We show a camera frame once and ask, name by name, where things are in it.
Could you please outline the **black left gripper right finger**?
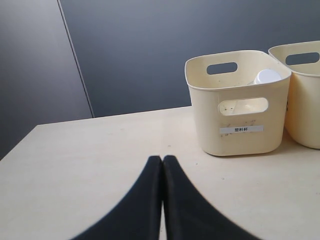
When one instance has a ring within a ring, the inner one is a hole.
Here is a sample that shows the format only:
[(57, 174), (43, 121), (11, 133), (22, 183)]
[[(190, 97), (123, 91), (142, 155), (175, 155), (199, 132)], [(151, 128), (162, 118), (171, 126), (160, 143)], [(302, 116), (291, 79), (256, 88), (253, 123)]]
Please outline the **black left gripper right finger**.
[(196, 189), (173, 155), (164, 157), (164, 217), (168, 240), (254, 240)]

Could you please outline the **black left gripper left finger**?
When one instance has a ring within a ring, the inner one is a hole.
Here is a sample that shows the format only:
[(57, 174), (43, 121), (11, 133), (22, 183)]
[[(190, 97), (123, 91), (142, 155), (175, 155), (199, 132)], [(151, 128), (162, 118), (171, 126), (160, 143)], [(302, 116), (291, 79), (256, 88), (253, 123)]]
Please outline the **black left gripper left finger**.
[(150, 156), (121, 201), (75, 240), (158, 240), (163, 200), (163, 162)]

